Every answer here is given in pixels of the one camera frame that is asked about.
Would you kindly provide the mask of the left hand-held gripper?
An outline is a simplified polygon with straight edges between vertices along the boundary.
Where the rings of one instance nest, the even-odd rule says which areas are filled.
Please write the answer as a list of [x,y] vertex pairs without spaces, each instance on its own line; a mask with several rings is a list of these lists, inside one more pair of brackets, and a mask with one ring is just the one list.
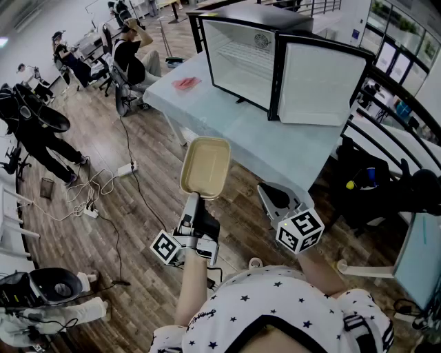
[[187,249],[216,264],[220,223],[198,206],[200,198],[199,193],[191,193],[178,226],[170,232],[161,230],[153,240],[150,249],[165,265],[183,265]]

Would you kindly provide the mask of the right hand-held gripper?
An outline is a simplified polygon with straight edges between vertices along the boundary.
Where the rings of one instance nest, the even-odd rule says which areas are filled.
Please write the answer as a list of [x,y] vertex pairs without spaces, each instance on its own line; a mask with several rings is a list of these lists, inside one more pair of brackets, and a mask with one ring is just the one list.
[[315,246],[325,225],[314,208],[304,202],[294,202],[294,192],[277,183],[260,182],[258,195],[264,210],[272,215],[275,240],[293,254],[300,254]]

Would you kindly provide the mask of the beige food tray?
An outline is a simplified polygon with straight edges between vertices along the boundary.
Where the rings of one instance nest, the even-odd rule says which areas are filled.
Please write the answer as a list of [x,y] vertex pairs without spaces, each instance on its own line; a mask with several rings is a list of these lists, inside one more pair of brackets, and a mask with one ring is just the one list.
[[231,147],[226,139],[197,137],[189,145],[181,170],[180,187],[187,194],[217,199],[225,186],[231,161]]

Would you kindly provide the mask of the black mini fridge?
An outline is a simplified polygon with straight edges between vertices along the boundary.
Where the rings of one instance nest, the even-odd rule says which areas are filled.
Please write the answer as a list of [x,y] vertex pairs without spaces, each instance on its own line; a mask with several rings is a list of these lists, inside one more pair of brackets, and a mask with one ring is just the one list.
[[[214,87],[267,113],[270,121],[340,126],[374,56],[314,34],[314,20],[242,1],[198,15]],[[270,51],[272,71],[217,53],[236,41]]]

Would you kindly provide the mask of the person's left forearm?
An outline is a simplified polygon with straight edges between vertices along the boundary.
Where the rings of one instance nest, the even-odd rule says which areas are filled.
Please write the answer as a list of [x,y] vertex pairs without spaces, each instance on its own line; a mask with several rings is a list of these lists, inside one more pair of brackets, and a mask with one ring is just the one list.
[[174,323],[179,326],[188,326],[206,301],[207,261],[197,255],[195,250],[187,248]]

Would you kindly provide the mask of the person's right forearm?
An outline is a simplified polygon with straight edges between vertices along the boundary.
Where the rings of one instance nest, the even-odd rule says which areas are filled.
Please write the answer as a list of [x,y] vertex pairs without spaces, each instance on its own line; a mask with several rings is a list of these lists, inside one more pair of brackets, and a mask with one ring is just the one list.
[[316,248],[301,252],[297,259],[307,281],[322,293],[337,298],[346,291],[344,281]]

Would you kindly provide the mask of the table with pale blue cover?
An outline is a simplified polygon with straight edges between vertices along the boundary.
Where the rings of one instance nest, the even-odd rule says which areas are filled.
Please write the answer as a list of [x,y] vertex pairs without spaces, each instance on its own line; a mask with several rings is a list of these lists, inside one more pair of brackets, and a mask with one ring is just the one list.
[[[197,77],[201,82],[180,91],[175,80]],[[198,136],[229,141],[232,159],[264,181],[293,190],[314,206],[308,190],[333,152],[342,127],[284,124],[268,121],[266,113],[212,85],[205,53],[199,53],[161,77],[144,101],[162,112],[175,134],[184,127]]]
[[421,309],[428,307],[441,278],[441,226],[439,218],[427,213],[411,217],[403,245],[394,265],[384,267],[350,266],[337,262],[344,275],[394,279]]

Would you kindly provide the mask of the black bag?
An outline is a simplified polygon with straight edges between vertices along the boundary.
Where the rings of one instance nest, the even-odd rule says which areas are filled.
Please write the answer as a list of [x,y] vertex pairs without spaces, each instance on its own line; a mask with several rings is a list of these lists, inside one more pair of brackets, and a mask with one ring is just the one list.
[[[331,182],[331,197],[339,215],[352,228],[362,230],[368,223],[405,211],[402,180],[394,179],[389,164],[355,147],[349,137],[337,147],[338,162]],[[376,169],[377,187],[367,185],[367,168]],[[346,188],[348,181],[355,188]]]

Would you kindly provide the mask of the white star-print shirt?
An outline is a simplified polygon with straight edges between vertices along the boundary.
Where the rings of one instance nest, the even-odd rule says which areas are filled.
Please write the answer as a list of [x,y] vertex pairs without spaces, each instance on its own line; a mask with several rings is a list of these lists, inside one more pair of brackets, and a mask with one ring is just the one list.
[[219,286],[189,324],[154,331],[149,353],[238,353],[272,326],[311,353],[387,353],[393,324],[365,290],[334,298],[285,266],[242,272]]

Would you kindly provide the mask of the pink cloth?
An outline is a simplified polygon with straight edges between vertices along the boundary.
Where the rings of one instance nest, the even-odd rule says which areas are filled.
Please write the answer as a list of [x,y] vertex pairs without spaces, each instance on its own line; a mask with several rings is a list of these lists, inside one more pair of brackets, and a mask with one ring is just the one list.
[[198,85],[201,82],[201,80],[197,77],[187,77],[180,80],[175,80],[172,82],[172,86],[180,91],[185,91],[192,89],[196,85]]

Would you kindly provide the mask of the black office chair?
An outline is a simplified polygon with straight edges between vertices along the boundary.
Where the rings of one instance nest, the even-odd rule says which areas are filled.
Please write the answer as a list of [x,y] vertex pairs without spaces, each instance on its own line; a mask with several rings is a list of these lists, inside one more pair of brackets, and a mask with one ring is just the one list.
[[141,84],[132,85],[128,81],[126,73],[116,62],[113,62],[113,64],[109,66],[109,69],[110,76],[115,84],[115,104],[119,116],[124,117],[132,110],[133,105],[138,109],[148,110],[150,105],[143,100],[147,86]]

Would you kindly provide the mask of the glass double door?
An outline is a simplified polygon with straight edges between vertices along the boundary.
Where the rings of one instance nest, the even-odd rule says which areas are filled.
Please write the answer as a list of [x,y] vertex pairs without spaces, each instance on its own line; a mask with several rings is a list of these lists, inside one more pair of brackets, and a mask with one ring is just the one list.
[[428,67],[409,51],[384,42],[376,59],[376,67],[411,94],[416,94],[428,76]]

